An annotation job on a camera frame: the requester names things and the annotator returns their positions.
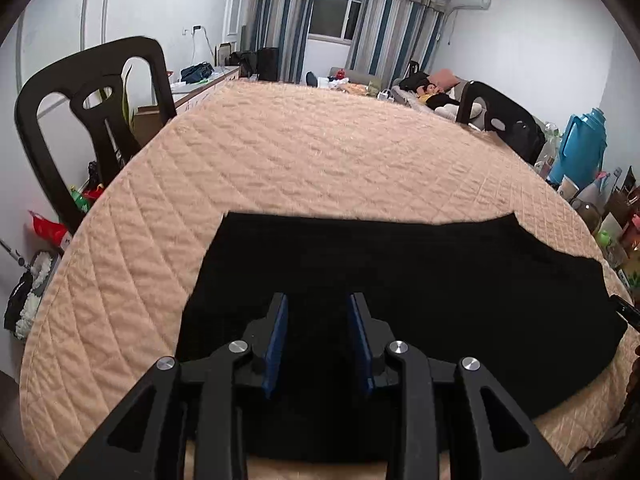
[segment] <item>striped curtain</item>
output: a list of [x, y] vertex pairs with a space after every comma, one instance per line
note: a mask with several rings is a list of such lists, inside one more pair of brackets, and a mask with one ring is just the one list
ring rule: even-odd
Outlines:
[[280, 81], [299, 83], [313, 0], [254, 0], [250, 49], [280, 49]]
[[409, 61], [426, 69], [448, 0], [363, 0], [347, 67], [376, 75], [383, 87], [404, 75]]

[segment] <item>air conditioner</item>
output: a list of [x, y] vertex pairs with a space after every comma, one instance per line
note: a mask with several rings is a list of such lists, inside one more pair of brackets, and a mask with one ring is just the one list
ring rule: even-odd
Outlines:
[[450, 0], [447, 5], [447, 14], [456, 9], [487, 10], [491, 6], [491, 0]]

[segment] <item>pink pillow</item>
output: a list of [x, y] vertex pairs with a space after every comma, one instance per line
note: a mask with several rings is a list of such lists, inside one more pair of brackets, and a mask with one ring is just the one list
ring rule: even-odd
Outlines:
[[429, 76], [429, 81], [442, 88], [445, 92], [451, 90], [455, 85], [460, 83], [460, 79], [453, 75], [453, 72], [448, 68], [443, 68], [435, 74]]

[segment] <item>blue gripper pad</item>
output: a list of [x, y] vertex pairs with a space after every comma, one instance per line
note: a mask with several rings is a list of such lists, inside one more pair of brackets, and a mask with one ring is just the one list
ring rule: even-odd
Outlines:
[[286, 295], [282, 296], [280, 307], [276, 321], [271, 332], [269, 346], [267, 346], [267, 355], [265, 357], [266, 370], [264, 371], [264, 379], [262, 380], [262, 389], [267, 399], [271, 397], [273, 389], [278, 381], [278, 371], [280, 370], [280, 358], [282, 357], [282, 347], [287, 336], [287, 321], [289, 319], [289, 301]]
[[364, 333], [360, 312], [356, 306], [356, 300], [353, 296], [350, 296], [349, 301], [349, 332], [355, 355], [356, 370], [358, 373], [358, 380], [360, 381], [360, 387], [368, 396], [372, 393], [374, 387], [373, 371], [371, 367], [371, 351], [369, 349], [369, 343], [367, 342], [367, 336]]

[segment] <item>dining table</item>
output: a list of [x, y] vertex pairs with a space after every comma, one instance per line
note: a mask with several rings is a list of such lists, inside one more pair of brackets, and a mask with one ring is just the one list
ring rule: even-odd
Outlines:
[[[52, 478], [145, 371], [174, 354], [182, 310], [229, 211], [430, 224], [514, 212], [555, 250], [599, 261], [609, 294], [628, 299], [580, 217], [497, 134], [341, 92], [228, 82], [126, 164], [47, 289], [26, 342], [20, 413]], [[596, 380], [535, 420], [565, 463], [614, 424], [638, 343], [628, 329]], [[385, 469], [248, 460], [252, 479], [382, 479]]]

